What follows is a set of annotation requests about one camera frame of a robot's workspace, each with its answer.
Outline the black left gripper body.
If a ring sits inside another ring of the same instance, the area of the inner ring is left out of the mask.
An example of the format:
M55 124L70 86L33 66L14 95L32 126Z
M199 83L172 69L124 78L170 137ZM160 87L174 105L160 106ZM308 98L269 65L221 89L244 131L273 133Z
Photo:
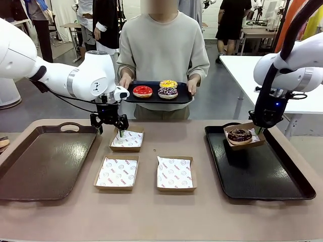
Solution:
M118 124L119 114L117 103L114 104L97 104L97 120L100 124Z

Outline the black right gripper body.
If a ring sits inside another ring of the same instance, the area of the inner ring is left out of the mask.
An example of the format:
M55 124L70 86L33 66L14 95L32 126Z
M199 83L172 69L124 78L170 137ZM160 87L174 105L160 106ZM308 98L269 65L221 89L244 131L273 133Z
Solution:
M275 126L282 120L288 99L267 96L260 101L260 126L268 129Z

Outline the person's right hand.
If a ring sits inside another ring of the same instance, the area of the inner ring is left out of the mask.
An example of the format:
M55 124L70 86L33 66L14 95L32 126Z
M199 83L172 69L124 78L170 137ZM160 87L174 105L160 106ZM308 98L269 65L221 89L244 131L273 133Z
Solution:
M133 78L129 75L124 74L121 77L121 80L119 82L120 86L124 87L125 89L129 88L129 85L132 83Z

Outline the person's left hand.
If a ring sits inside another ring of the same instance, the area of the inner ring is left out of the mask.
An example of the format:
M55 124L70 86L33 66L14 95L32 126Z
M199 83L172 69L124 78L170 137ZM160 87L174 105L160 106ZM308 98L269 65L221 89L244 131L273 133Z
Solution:
M188 92L194 96L196 94L197 91L197 85L200 82L200 77L199 76L192 76L190 77L190 79L187 82L187 88L188 88Z

